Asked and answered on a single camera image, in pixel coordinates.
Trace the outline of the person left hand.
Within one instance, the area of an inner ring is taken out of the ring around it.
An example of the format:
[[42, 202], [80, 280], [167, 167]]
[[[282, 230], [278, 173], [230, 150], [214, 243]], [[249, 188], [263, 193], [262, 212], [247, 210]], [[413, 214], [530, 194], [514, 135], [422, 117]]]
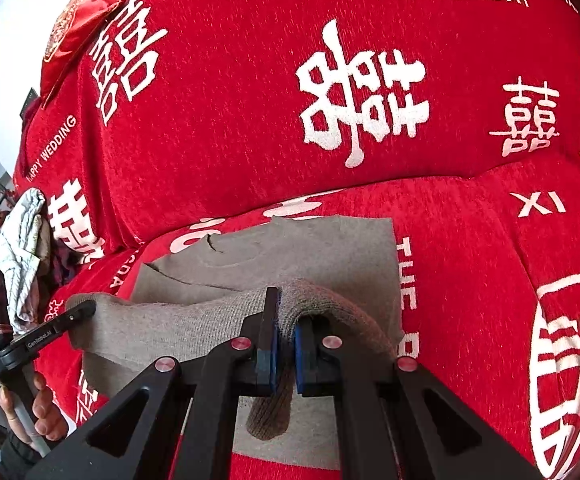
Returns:
[[[32, 412], [37, 417], [35, 422], [36, 433], [43, 436], [47, 441], [58, 442], [64, 439], [68, 433], [66, 419], [61, 413], [58, 405], [53, 402], [53, 392], [47, 386], [46, 378], [43, 374], [35, 372], [32, 375], [37, 394], [32, 404]], [[0, 408], [10, 429], [24, 444], [33, 450], [41, 453], [36, 442], [32, 440], [28, 432], [17, 417], [14, 410], [14, 399], [12, 393], [5, 386], [0, 388]]]

